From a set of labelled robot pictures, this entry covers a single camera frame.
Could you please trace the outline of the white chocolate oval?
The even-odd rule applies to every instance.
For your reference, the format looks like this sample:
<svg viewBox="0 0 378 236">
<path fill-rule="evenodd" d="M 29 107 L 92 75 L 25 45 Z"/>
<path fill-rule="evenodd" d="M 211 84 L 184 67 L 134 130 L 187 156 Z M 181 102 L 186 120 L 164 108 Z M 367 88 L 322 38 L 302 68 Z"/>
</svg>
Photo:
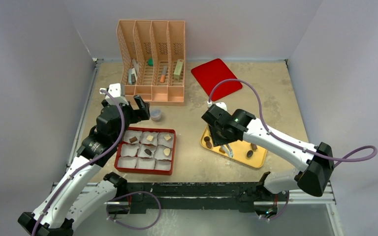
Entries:
<svg viewBox="0 0 378 236">
<path fill-rule="evenodd" d="M 163 150 L 163 153 L 164 153 L 165 156 L 169 156 L 170 153 L 171 153 L 171 149 L 169 149 L 169 148 L 165 148 L 165 149 Z"/>
</svg>

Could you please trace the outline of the brown chocolate piece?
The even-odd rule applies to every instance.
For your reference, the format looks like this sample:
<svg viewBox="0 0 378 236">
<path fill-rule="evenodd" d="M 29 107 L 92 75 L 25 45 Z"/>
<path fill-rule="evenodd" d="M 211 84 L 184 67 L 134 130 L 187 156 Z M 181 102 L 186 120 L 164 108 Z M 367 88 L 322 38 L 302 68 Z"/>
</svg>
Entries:
<svg viewBox="0 0 378 236">
<path fill-rule="evenodd" d="M 138 142 L 138 138 L 137 137 L 132 137 L 132 138 L 129 139 L 129 143 L 130 144 L 133 144 L 133 143 L 136 143 L 136 142 Z"/>
</svg>

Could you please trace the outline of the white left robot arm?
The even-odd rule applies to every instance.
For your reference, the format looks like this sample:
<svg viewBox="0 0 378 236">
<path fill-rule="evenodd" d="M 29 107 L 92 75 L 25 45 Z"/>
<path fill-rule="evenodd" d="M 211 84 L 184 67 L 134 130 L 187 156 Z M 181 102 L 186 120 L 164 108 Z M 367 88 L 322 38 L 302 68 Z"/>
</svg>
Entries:
<svg viewBox="0 0 378 236">
<path fill-rule="evenodd" d="M 33 212 L 23 212 L 18 224 L 31 236 L 71 236 L 72 219 L 67 213 L 88 181 L 99 172 L 116 152 L 130 124 L 150 118 L 149 103 L 135 95 L 138 109 L 126 103 L 102 102 L 103 108 L 96 124 L 89 131 L 65 173 L 48 198 Z"/>
</svg>

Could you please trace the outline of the white chocolate square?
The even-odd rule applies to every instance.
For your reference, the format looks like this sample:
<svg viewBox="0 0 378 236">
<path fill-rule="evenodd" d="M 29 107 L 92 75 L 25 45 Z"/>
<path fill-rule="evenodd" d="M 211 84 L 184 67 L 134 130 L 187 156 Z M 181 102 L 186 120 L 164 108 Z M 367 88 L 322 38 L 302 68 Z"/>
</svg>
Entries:
<svg viewBox="0 0 378 236">
<path fill-rule="evenodd" d="M 169 141 L 172 137 L 171 137 L 171 135 L 166 134 L 166 135 L 164 136 L 164 138 L 165 138 L 166 141 Z"/>
</svg>

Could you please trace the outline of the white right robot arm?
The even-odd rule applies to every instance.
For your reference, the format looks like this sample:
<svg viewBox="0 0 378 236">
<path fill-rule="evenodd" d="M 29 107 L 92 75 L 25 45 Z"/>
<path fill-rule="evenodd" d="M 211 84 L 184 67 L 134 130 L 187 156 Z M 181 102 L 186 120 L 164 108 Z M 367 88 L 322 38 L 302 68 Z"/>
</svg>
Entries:
<svg viewBox="0 0 378 236">
<path fill-rule="evenodd" d="M 213 104 L 202 115 L 207 123 L 209 140 L 206 148 L 215 149 L 229 158 L 236 156 L 236 143 L 245 142 L 241 154 L 254 153 L 252 145 L 260 146 L 294 166 L 285 172 L 266 172 L 262 175 L 257 195 L 268 200 L 283 191 L 300 189 L 321 197 L 334 171 L 332 148 L 322 142 L 319 145 L 302 142 L 276 129 L 269 128 L 262 119 L 237 109 L 230 114 L 223 103 Z"/>
</svg>

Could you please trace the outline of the metal tongs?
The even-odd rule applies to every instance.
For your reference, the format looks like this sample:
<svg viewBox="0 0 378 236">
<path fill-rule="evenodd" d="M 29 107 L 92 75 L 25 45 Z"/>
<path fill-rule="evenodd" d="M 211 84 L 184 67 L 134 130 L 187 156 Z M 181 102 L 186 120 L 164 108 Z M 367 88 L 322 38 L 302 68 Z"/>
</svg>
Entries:
<svg viewBox="0 0 378 236">
<path fill-rule="evenodd" d="M 229 144 L 222 145 L 220 148 L 222 149 L 222 151 L 224 151 L 224 153 L 225 153 L 229 158 L 233 158 L 233 156 L 234 156 L 234 154 L 233 154 L 233 150 L 232 150 L 232 148 L 230 147 Z"/>
</svg>

